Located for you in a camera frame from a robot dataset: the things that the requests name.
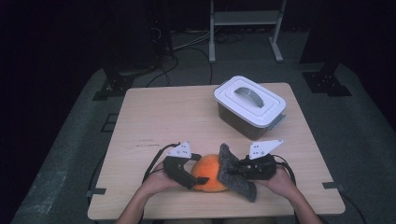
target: container lid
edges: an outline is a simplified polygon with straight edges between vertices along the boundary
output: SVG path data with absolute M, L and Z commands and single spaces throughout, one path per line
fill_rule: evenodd
M 286 107 L 283 98 L 241 76 L 224 82 L 214 94 L 220 104 L 257 128 L 268 127 Z

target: forearm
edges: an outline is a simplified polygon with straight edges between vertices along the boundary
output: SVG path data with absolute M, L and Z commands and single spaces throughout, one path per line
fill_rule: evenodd
M 300 223 L 303 224 L 317 224 L 321 223 L 314 209 L 311 207 L 309 202 L 306 200 L 305 196 L 297 191 L 292 196 L 288 198 L 291 206 L 294 208 L 294 211 L 297 217 L 300 220 Z
M 142 217 L 143 210 L 149 200 L 150 195 L 145 193 L 143 190 L 138 190 L 134 197 L 129 201 L 121 213 L 116 224 L 135 224 Z

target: human hand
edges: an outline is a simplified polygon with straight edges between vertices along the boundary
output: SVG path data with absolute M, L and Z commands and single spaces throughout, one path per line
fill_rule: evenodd
M 166 175 L 163 170 L 163 163 L 159 163 L 148 176 L 148 178 L 140 186 L 139 191 L 143 191 L 150 197 L 156 193 L 163 192 L 167 189 L 174 187 L 180 187 L 175 180 L 171 179 Z
M 291 181 L 288 172 L 281 165 L 276 166 L 276 173 L 269 180 L 253 180 L 253 182 L 264 185 L 273 193 L 289 199 L 296 192 L 297 187 Z

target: container handle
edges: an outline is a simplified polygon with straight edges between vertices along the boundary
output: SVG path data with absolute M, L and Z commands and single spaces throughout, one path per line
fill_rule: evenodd
M 264 106 L 264 101 L 259 96 L 259 94 L 257 94 L 255 91 L 253 91 L 247 87 L 240 87 L 240 88 L 236 89 L 234 92 L 239 93 L 239 94 L 245 94 L 245 95 L 249 96 L 253 100 L 253 102 L 256 104 L 256 106 L 258 106 L 259 108 L 262 108 Z

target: orange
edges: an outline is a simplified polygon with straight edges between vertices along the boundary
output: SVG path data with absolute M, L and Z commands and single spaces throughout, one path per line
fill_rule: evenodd
M 219 155 L 210 154 L 203 156 L 196 162 L 192 169 L 191 174 L 197 177 L 209 177 L 209 180 L 204 185 L 195 185 L 194 189 L 203 190 L 207 192 L 218 192 L 226 190 L 223 184 L 218 181 L 219 172 Z

